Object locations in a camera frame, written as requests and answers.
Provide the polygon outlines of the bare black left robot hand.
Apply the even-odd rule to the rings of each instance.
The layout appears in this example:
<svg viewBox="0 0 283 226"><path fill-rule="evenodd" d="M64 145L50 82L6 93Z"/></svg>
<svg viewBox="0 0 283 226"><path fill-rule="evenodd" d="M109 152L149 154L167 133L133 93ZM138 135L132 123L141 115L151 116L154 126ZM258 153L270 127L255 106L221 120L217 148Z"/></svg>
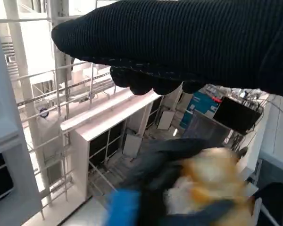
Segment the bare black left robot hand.
<svg viewBox="0 0 283 226"><path fill-rule="evenodd" d="M111 195L108 226L250 226L246 184L236 154L199 138L155 143ZM191 188L184 213L168 213L165 193L180 177Z"/></svg>

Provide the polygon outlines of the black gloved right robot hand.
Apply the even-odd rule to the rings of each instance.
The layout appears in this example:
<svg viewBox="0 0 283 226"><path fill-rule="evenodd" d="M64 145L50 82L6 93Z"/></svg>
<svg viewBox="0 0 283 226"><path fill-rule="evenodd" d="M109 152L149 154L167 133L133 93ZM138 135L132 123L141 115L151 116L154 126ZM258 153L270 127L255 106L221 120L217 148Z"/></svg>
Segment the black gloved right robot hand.
<svg viewBox="0 0 283 226"><path fill-rule="evenodd" d="M51 37L135 95L213 84L283 96L283 0L120 0Z"/></svg>

